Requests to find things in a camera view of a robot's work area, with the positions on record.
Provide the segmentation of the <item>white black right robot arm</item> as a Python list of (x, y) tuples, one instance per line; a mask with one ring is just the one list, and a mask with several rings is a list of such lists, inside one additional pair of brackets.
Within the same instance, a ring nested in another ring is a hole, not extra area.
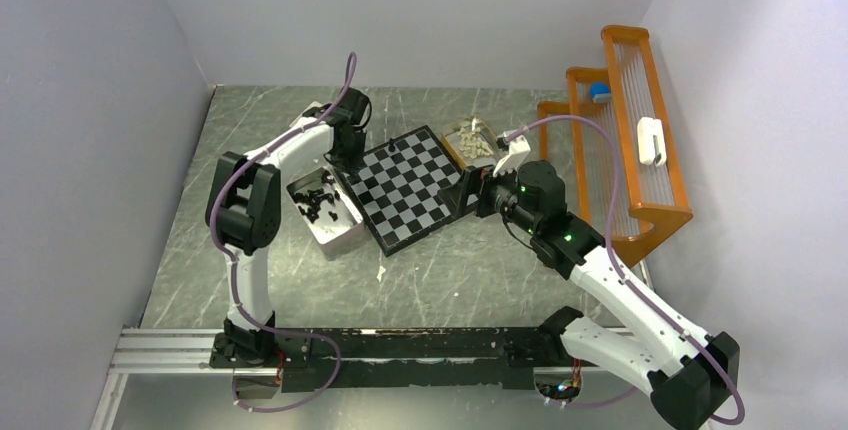
[(455, 217), (499, 216), (525, 232), (546, 267), (593, 296), (631, 332), (625, 337), (565, 309), (539, 341), (542, 356), (562, 364), (588, 361), (647, 395), (675, 429), (700, 429), (737, 397), (740, 347), (726, 332), (715, 335), (674, 310), (641, 281), (611, 243), (567, 208), (566, 186), (546, 161), (497, 174), (467, 168), (438, 195)]

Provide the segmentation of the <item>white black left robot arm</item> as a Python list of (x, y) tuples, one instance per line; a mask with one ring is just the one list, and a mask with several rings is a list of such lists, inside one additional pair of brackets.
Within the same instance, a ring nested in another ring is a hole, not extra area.
[(346, 88), (331, 103), (311, 104), (268, 143), (219, 158), (205, 220), (227, 265), (223, 341), (231, 359), (261, 366), (277, 353), (268, 247), (282, 224), (283, 187), (320, 157), (339, 171), (362, 167), (371, 110), (366, 94)]

